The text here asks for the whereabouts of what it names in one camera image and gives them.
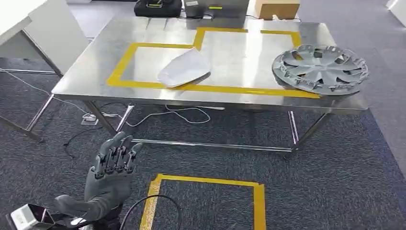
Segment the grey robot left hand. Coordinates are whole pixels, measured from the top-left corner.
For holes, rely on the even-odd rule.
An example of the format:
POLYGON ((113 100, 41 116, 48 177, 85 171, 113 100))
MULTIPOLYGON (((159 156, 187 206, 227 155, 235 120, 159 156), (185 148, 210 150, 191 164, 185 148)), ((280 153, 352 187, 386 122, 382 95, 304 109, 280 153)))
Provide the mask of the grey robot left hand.
POLYGON ((121 131, 105 141, 88 171, 84 201, 60 195, 55 198, 58 210, 96 221, 120 206, 131 194, 135 159, 142 148, 142 143, 134 144, 132 140, 132 135, 121 131))

